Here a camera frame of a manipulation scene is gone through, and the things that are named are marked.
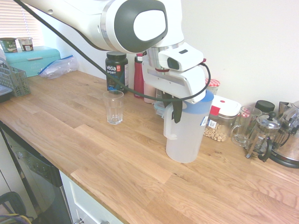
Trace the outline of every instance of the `green container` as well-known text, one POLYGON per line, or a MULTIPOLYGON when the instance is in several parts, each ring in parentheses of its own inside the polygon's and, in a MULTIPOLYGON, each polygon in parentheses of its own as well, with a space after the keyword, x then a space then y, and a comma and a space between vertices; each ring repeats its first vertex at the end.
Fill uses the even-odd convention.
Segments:
POLYGON ((48 64, 60 59, 58 50, 45 46, 34 47, 32 51, 5 54, 5 56, 9 66, 26 71, 27 77, 37 76, 37 73, 48 64))
POLYGON ((17 46, 15 44, 15 38, 12 37, 3 37, 0 38, 0 44, 5 53, 15 53, 18 52, 17 46))

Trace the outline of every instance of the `drinking glass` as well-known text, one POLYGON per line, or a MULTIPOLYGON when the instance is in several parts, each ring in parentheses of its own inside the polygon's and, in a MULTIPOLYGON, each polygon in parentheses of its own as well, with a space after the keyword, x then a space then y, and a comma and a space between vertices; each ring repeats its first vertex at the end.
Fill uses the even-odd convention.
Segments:
POLYGON ((123 95, 123 92, 118 90, 106 91, 103 94, 107 121, 112 125, 117 125, 122 122, 123 95))

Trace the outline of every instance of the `dish rack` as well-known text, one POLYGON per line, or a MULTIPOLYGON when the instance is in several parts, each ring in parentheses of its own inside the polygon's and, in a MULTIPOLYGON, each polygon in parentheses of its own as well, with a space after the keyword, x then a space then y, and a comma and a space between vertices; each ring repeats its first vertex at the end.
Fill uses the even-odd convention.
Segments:
POLYGON ((10 67, 8 63, 0 57, 0 85, 13 89, 15 97, 20 97, 31 93, 29 84, 26 80, 26 72, 10 67))

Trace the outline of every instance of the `window blind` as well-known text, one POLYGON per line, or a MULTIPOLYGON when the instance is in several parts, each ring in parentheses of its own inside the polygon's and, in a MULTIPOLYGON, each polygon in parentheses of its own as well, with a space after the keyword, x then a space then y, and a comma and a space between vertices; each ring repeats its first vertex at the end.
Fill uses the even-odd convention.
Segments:
POLYGON ((43 46, 40 22, 13 0, 0 0, 0 38, 2 37, 32 37, 33 47, 43 46))

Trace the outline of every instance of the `teal bread box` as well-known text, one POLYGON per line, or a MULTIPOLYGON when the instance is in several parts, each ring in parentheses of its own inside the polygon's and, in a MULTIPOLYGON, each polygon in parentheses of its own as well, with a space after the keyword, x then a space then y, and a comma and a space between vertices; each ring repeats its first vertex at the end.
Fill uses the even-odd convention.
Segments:
POLYGON ((32 51, 18 50, 18 53, 7 53, 5 57, 9 66, 24 70, 27 77, 31 77, 37 76, 48 64, 60 59, 60 53, 56 49, 41 46, 34 47, 32 51))

